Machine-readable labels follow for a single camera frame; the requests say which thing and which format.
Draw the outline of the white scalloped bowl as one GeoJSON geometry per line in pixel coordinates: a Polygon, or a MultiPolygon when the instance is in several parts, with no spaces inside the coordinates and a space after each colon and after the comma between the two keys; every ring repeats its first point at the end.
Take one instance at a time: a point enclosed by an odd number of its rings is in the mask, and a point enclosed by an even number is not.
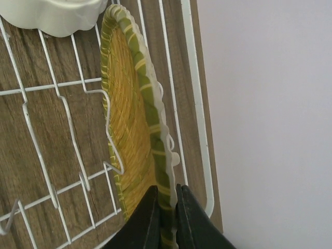
{"type": "Polygon", "coordinates": [[[108,1],[1,0],[1,17],[21,29],[39,29],[54,37],[92,29],[108,1]]]}

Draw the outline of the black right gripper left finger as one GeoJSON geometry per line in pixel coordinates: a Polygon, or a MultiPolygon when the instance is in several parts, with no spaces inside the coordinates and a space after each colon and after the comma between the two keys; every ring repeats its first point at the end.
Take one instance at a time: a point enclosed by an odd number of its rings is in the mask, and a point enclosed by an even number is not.
{"type": "Polygon", "coordinates": [[[160,207],[156,186],[150,186],[136,209],[104,248],[155,249],[160,246],[160,207]]]}

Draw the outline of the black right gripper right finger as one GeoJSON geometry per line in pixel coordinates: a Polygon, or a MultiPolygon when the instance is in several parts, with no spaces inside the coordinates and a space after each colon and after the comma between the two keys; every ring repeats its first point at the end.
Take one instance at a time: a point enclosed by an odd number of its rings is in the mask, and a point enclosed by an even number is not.
{"type": "Polygon", "coordinates": [[[213,225],[187,185],[176,186],[179,248],[235,248],[213,225]]]}

